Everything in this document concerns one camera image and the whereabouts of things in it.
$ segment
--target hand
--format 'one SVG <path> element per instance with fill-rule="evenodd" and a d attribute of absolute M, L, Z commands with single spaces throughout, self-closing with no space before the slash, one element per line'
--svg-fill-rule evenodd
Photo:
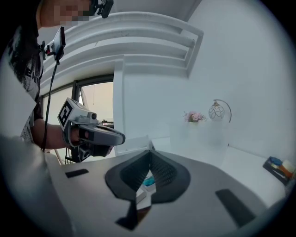
<path fill-rule="evenodd" d="M 43 0 L 36 12 L 38 29 L 65 24 L 73 17 L 83 16 L 90 4 L 90 0 Z"/>
<path fill-rule="evenodd" d="M 87 131 L 85 132 L 85 137 L 88 138 L 88 132 Z M 76 142 L 79 141 L 79 138 L 80 138 L 79 137 L 79 128 L 76 128 L 76 127 L 72 128 L 71 129 L 71 142 L 76 143 Z"/>
<path fill-rule="evenodd" d="M 111 147 L 109 148 L 109 150 L 108 150 L 108 152 L 107 152 L 107 155 L 110 154 L 110 152 L 112 151 L 113 147 L 114 147 L 114 146 L 111 146 Z"/>

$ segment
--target white wall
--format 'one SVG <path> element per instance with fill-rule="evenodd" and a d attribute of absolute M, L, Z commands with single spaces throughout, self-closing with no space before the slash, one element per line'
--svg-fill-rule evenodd
<path fill-rule="evenodd" d="M 233 110 L 230 145 L 296 163 L 296 61 L 277 21 L 258 2 L 203 0 L 189 23 L 204 31 L 189 79 L 125 74 L 127 137 L 166 136 L 168 121 L 207 115 L 222 99 Z"/>

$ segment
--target person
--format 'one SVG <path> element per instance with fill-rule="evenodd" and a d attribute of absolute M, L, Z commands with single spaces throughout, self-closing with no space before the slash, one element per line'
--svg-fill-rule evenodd
<path fill-rule="evenodd" d="M 26 92 L 36 101 L 21 137 L 42 147 L 45 121 L 39 101 L 40 79 L 43 73 L 43 58 L 39 52 L 37 37 L 41 27 L 52 27 L 77 19 L 89 11 L 90 0 L 33 0 L 32 13 L 19 25 L 8 43 L 6 52 L 11 70 Z M 71 141 L 79 141 L 78 128 L 72 128 Z M 46 149 L 65 148 L 62 129 L 59 125 L 47 125 Z"/>

